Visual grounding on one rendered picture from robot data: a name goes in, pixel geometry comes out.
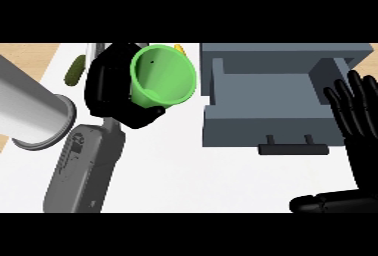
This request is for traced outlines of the grey drawer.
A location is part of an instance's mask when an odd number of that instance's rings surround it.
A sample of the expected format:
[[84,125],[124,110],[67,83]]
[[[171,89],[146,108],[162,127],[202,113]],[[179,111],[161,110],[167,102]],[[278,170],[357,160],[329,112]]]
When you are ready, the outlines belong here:
[[267,136],[279,144],[301,144],[312,136],[318,144],[340,146],[343,136],[323,89],[347,72],[346,61],[329,58],[306,74],[227,74],[216,58],[202,145],[254,147]]

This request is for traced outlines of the green pickle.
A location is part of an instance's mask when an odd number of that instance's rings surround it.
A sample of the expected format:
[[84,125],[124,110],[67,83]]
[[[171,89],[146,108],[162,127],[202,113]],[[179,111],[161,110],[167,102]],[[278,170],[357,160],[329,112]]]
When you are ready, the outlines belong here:
[[75,58],[71,66],[69,66],[69,69],[67,71],[67,74],[65,74],[64,81],[68,86],[77,85],[81,75],[83,75],[83,72],[84,72],[84,68],[86,68],[86,56],[80,55]]

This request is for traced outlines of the grey cylinder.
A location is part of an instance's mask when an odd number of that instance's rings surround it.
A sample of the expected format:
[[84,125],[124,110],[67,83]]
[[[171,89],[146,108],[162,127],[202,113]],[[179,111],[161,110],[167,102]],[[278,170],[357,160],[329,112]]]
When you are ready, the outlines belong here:
[[77,117],[71,99],[53,94],[0,55],[0,134],[30,151],[52,147]]

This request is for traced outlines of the green cup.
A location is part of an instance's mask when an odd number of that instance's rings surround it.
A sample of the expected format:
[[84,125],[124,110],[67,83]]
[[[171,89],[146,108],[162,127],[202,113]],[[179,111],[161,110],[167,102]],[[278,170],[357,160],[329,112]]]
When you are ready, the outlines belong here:
[[131,102],[143,108],[182,104],[196,89],[196,72],[186,55],[155,44],[139,50],[130,63]]

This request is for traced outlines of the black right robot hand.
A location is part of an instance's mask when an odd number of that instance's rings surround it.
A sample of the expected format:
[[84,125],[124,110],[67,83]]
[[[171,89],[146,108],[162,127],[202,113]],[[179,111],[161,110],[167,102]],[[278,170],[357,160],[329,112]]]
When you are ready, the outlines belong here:
[[292,213],[378,213],[378,81],[356,70],[323,88],[344,137],[354,190],[297,197]]

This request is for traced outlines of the grey cabinet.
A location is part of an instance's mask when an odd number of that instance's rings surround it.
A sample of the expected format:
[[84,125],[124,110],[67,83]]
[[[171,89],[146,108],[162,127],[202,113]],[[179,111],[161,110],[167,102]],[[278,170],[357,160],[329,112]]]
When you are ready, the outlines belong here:
[[210,95],[213,60],[226,74],[307,74],[322,59],[353,69],[374,52],[369,43],[201,43],[201,95]]

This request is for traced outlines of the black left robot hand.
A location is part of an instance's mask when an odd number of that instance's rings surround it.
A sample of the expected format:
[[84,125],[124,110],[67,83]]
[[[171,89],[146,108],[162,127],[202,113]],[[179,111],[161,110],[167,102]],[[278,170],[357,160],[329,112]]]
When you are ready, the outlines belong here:
[[140,49],[136,43],[109,45],[90,64],[84,88],[90,115],[114,118],[131,129],[148,126],[165,113],[162,106],[143,108],[130,99],[130,63]]

